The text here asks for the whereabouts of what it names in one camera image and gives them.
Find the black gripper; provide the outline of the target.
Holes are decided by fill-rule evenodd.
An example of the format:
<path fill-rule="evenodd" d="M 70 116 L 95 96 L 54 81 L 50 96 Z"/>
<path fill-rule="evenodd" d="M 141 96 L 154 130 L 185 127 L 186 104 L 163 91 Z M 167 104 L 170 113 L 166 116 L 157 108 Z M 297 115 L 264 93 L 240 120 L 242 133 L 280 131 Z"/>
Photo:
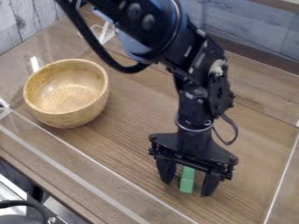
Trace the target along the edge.
<path fill-rule="evenodd" d="M 154 156 L 161 179 L 166 184 L 174 181 L 177 165 L 205 172 L 201 196 L 209 197 L 214 194 L 221 181 L 233 179 L 240 158 L 216 142 L 212 134 L 216 130 L 213 120 L 208 120 L 202 127 L 175 122 L 177 132 L 150 135 L 149 153 Z"/>

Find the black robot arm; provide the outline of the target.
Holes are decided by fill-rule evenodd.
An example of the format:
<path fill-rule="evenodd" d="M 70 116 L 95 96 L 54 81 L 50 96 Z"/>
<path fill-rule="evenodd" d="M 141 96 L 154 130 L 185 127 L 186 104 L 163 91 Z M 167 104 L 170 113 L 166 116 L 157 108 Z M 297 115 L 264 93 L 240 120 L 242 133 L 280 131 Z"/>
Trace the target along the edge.
<path fill-rule="evenodd" d="M 70 0 L 55 1 L 95 54 L 114 69 L 135 74 L 154 63 L 165 64 L 179 95 L 178 131 L 151 134 L 149 152 L 166 184 L 174 180 L 178 165 L 192 167 L 206 173 L 201 195 L 212 196 L 221 181 L 233 178 L 240 163 L 238 156 L 222 148 L 233 142 L 214 141 L 221 136 L 214 121 L 232 121 L 226 111 L 236 99 L 225 50 L 194 25 L 181 0 L 87 0 L 117 27 L 125 50 L 137 61 L 125 66 L 99 43 Z"/>

